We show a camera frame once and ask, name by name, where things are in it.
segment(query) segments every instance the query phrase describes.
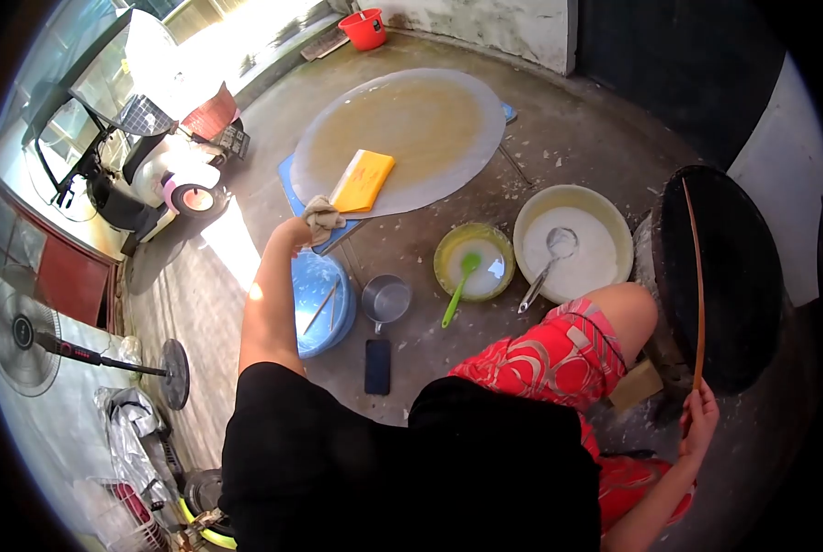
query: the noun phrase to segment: white basket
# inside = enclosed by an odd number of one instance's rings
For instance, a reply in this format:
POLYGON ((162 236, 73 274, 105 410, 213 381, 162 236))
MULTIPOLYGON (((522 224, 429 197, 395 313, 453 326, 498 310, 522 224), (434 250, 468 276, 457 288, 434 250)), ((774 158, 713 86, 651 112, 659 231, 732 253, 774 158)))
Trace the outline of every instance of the white basket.
POLYGON ((74 495, 109 552, 162 552, 167 549, 163 527, 126 481, 76 480, 74 495))

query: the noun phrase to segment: concrete floor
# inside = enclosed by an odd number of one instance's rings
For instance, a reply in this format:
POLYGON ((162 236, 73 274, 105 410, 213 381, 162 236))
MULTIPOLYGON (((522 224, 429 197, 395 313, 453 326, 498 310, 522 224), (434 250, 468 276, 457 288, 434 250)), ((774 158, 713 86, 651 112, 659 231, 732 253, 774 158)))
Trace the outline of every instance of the concrete floor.
MULTIPOLYGON (((243 113, 252 138, 249 156, 223 175, 240 208, 232 214, 238 230, 223 232, 222 237, 210 235, 210 230, 204 238, 200 232, 205 224, 178 220, 141 247, 126 271, 128 319, 145 346, 145 358, 156 359, 163 339, 176 337, 185 344, 191 362, 191 397, 183 411, 170 413, 186 467, 221 463, 224 427, 233 409, 245 299, 227 265, 238 259, 257 264, 257 253, 251 249, 261 251, 273 228, 291 216, 277 164, 292 153, 307 125, 332 99, 375 77, 413 67, 472 74, 515 107, 518 120, 507 127, 490 163, 449 201, 376 219, 333 253, 358 291, 360 282, 384 272, 397 273, 413 289, 410 311, 386 327, 385 337, 393 343, 389 396, 363 392, 364 343, 373 337, 373 325, 362 315, 339 345, 305 363, 311 381, 374 420, 404 425, 405 412, 429 381, 494 340, 520 335, 551 307, 538 299, 528 313, 517 315, 528 284, 516 273, 509 288, 493 301, 461 304, 457 320, 442 330, 441 315, 449 298, 433 276, 432 259, 453 225, 484 222, 511 237, 518 210, 534 193, 555 184, 580 184, 613 201, 634 228, 654 201, 648 187, 659 189, 676 168, 697 161, 697 155, 659 122, 586 80, 556 86, 502 61, 443 43, 393 34, 378 50, 360 53, 345 46, 299 67, 243 113), (549 159, 543 156, 545 150, 549 159), (557 155, 562 157, 560 167, 555 166, 557 155), (243 250, 244 230, 250 245, 243 250), (234 247, 227 265, 217 254, 225 256, 226 244, 234 247)), ((726 549, 769 499, 816 406, 818 378, 802 369, 807 363, 799 360, 807 351, 798 339, 805 332, 794 330, 800 318, 788 313, 789 338, 760 381, 739 397, 721 400, 721 423, 694 506, 653 549, 726 549)), ((655 449, 673 459, 678 431, 674 426, 652 426, 655 401, 619 417, 603 405, 594 406, 601 446, 655 449)))

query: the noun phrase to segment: hand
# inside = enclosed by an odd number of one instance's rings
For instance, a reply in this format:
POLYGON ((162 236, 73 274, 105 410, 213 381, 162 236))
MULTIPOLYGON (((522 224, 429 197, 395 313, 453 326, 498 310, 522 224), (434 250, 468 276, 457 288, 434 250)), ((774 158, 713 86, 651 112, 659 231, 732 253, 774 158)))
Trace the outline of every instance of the hand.
POLYGON ((690 458, 698 464, 703 461, 705 451, 709 449, 709 442, 718 425, 718 404, 709 385, 702 381, 699 392, 691 392, 684 399, 684 413, 682 414, 682 432, 687 436, 682 439, 678 447, 678 457, 690 458))
POLYGON ((298 252, 301 248, 309 246, 314 241, 314 235, 310 231, 310 227, 304 220, 293 216, 291 219, 281 223, 274 229, 271 237, 280 237, 286 239, 292 248, 292 259, 298 257, 298 252))

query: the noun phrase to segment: metal mug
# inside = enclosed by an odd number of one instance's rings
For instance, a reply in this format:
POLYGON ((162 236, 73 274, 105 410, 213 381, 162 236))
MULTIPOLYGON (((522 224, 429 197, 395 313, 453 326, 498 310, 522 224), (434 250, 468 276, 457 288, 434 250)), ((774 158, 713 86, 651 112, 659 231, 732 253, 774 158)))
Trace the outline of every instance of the metal mug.
POLYGON ((406 313, 412 303, 412 288, 399 276, 375 276, 362 291, 362 310, 374 322, 375 335, 381 335, 381 326, 395 322, 406 313))

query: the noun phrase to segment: black phone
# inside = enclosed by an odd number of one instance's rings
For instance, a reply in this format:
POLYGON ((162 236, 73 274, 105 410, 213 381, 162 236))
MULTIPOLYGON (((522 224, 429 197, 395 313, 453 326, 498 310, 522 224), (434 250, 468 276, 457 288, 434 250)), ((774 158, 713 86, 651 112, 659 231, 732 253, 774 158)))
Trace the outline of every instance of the black phone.
POLYGON ((369 395, 389 395, 390 393, 389 339, 366 341, 366 393, 369 395))

